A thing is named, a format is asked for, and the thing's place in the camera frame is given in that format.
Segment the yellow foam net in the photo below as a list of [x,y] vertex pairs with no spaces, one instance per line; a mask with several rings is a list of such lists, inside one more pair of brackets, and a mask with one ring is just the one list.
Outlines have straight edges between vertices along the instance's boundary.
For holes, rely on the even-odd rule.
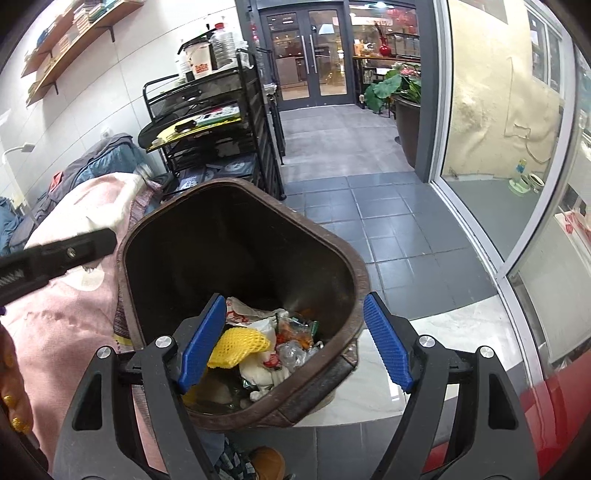
[[209,357],[209,368],[233,368],[251,353],[266,352],[271,342],[254,328],[235,327],[226,330]]

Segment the screw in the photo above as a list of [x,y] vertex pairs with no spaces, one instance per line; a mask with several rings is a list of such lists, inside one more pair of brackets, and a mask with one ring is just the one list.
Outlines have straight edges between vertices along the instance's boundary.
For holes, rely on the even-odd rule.
[[429,335],[423,335],[421,338],[419,338],[418,342],[425,348],[431,348],[433,345],[435,345],[435,338],[429,337]]
[[481,346],[480,347],[480,354],[484,358],[493,358],[495,356],[495,351],[489,346]]
[[98,358],[107,358],[111,354],[111,349],[108,346],[103,346],[99,348],[99,351],[96,353]]
[[170,346],[170,344],[172,342],[173,342],[172,338],[170,338],[168,335],[164,335],[164,336],[156,339],[156,346],[158,348],[166,348],[166,347]]

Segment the potted plant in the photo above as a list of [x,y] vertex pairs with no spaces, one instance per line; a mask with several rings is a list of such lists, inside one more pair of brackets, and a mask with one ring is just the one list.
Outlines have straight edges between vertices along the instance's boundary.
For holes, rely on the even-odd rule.
[[415,65],[403,63],[390,70],[384,81],[371,84],[363,94],[365,104],[380,113],[394,101],[396,126],[408,164],[417,161],[418,126],[421,112],[421,76]]

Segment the pink blanket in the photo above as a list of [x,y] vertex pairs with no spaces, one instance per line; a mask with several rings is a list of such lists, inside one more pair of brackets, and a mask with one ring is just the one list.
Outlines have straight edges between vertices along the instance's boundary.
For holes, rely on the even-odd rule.
[[[130,202],[144,188],[143,179],[134,174],[110,174],[84,182],[56,206],[29,245],[104,226],[116,232],[119,245],[128,230]],[[61,424],[92,355],[103,345],[116,347],[116,254],[96,268],[71,270],[7,305],[7,316],[2,319],[17,349],[33,407],[34,433],[49,459],[50,471]],[[163,471],[160,453],[141,416],[138,424],[149,463]]]

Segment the wall outlet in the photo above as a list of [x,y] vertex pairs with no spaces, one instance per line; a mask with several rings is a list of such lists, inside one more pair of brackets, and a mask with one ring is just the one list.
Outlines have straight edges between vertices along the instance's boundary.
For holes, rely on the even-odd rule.
[[111,127],[103,127],[102,130],[100,131],[101,138],[109,138],[109,137],[112,137],[113,135],[114,135],[114,133],[113,133],[113,129]]

